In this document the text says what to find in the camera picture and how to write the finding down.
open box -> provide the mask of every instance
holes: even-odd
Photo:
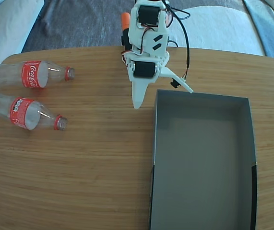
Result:
[[[247,98],[157,92],[150,230],[255,230]]]

black cable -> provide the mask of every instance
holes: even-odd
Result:
[[[173,16],[173,14],[171,14],[171,16],[172,16],[172,19],[171,19],[171,21],[170,21],[169,25],[167,25],[167,28],[169,28],[169,27],[171,26],[171,24],[173,23],[174,16]]]
[[[185,35],[185,40],[186,40],[186,45],[187,45],[187,61],[186,61],[186,64],[187,64],[187,71],[185,72],[184,76],[186,77],[187,76],[187,73],[188,73],[188,69],[189,69],[189,65],[190,65],[190,49],[189,49],[189,39],[188,39],[188,35],[187,35],[187,31],[186,31],[186,28],[183,24],[183,22],[181,21],[181,19],[174,13],[174,11],[171,9],[171,7],[166,3],[165,0],[161,0],[163,2],[163,4],[165,5],[165,7],[167,8],[167,10],[173,14],[173,16],[178,20],[183,32],[184,32],[184,35]]]
[[[185,14],[188,15],[188,16],[186,16],[186,17],[184,17],[184,18],[179,18],[179,19],[181,19],[181,20],[186,20],[186,19],[188,19],[188,18],[191,17],[191,14],[188,13],[188,12],[186,12],[186,11],[182,11],[182,10],[176,9],[176,8],[174,8],[174,7],[171,7],[171,9],[173,9],[173,10],[175,10],[175,11],[179,11],[179,12],[185,13]]]
[[[147,27],[147,28],[145,29],[145,31],[143,32],[143,35],[142,35],[142,38],[141,38],[140,54],[143,52],[143,39],[144,39],[144,35],[145,35],[146,32],[149,31],[149,30],[153,30],[153,31],[154,31],[154,29],[153,29],[152,27]]]
[[[168,45],[169,45],[169,42],[174,43],[174,44],[176,45],[176,47],[178,47],[178,46],[179,46],[179,45],[177,44],[177,42],[176,42],[176,41],[168,40],[168,41],[167,41],[167,44],[168,44]]]

wooden table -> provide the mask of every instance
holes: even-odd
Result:
[[[5,63],[50,60],[77,77],[31,96],[69,120],[66,131],[28,132],[0,120],[1,230],[146,230],[158,79],[134,110],[122,47],[47,50]],[[169,50],[169,67],[185,71],[185,49]],[[258,161],[257,228],[274,229],[274,59],[191,50],[189,85],[196,92],[249,97]]]

empty plastic bottle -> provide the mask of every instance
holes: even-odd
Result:
[[[61,115],[54,115],[40,102],[1,93],[0,117],[28,130],[40,128],[64,130],[67,125],[66,118]]]
[[[27,61],[14,65],[0,64],[0,86],[45,88],[75,78],[75,69],[47,61]]]

